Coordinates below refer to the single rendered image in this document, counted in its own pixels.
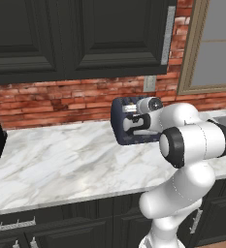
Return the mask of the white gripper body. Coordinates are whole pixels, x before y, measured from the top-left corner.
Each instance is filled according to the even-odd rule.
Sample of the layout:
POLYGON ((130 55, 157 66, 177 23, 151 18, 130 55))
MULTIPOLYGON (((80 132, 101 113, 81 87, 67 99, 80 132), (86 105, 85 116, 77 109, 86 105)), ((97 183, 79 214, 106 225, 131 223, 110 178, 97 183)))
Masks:
POLYGON ((148 113, 133 115, 128 114, 123 120, 123 130, 128 136, 145 135, 150 127, 148 113))

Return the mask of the dark blue toaster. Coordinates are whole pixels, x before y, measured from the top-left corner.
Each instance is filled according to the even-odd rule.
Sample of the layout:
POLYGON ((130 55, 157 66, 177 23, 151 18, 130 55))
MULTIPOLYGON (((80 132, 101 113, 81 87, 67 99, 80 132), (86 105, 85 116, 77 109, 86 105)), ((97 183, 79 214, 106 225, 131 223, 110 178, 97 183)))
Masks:
POLYGON ((123 119, 128 114, 137 115, 136 108, 131 108, 131 110, 123 111, 123 107, 131 107, 137 104, 138 101, 146 98, 146 95, 137 97, 119 97, 115 98, 111 106, 111 125, 116 138, 116 141, 120 145, 130 145, 138 143, 148 143, 159 141, 161 134, 147 134, 147 135, 135 135, 128 136, 123 130, 123 119))

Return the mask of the dark base cupboard door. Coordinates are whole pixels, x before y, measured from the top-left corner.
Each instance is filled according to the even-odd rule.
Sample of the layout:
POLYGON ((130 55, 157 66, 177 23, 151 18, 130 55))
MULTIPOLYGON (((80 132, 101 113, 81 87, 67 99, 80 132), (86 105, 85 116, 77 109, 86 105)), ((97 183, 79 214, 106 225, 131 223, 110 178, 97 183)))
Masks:
POLYGON ((13 248, 16 240, 18 240, 20 248, 28 248, 27 244, 16 236, 0 236, 0 248, 13 248))
POLYGON ((29 245, 35 236, 39 248, 112 248, 113 218, 65 220, 33 228, 25 236, 29 245))
POLYGON ((141 193, 115 197, 113 200, 113 248, 139 248, 148 234, 151 220, 139 208, 141 193))
POLYGON ((186 248, 226 241, 226 178, 217 179, 210 191, 203 197, 203 210, 195 233, 190 233, 197 209, 179 225, 178 239, 186 248))

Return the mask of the dark drawer front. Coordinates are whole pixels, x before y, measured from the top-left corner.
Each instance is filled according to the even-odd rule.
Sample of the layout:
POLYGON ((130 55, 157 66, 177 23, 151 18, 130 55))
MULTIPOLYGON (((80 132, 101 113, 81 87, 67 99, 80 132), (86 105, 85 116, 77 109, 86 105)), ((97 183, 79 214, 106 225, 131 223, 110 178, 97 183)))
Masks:
POLYGON ((106 198, 1 214, 0 224, 10 225, 16 221, 26 222, 35 220, 37 225, 42 225, 66 219, 96 220, 112 216, 113 199, 106 198))

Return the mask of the grey wall socket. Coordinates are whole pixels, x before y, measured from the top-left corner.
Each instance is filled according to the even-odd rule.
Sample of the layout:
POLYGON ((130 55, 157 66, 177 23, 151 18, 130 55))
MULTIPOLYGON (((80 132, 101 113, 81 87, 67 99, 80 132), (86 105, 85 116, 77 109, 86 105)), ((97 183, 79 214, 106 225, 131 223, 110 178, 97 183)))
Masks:
POLYGON ((155 90, 156 76, 145 76, 144 92, 153 92, 155 90))

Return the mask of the window with tan frame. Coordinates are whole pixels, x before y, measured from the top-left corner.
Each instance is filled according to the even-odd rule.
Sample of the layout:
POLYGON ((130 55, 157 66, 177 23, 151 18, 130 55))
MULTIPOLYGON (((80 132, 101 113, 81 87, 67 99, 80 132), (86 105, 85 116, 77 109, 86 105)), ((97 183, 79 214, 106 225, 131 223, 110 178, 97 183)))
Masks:
POLYGON ((226 91, 226 0, 194 0, 178 95, 226 91))

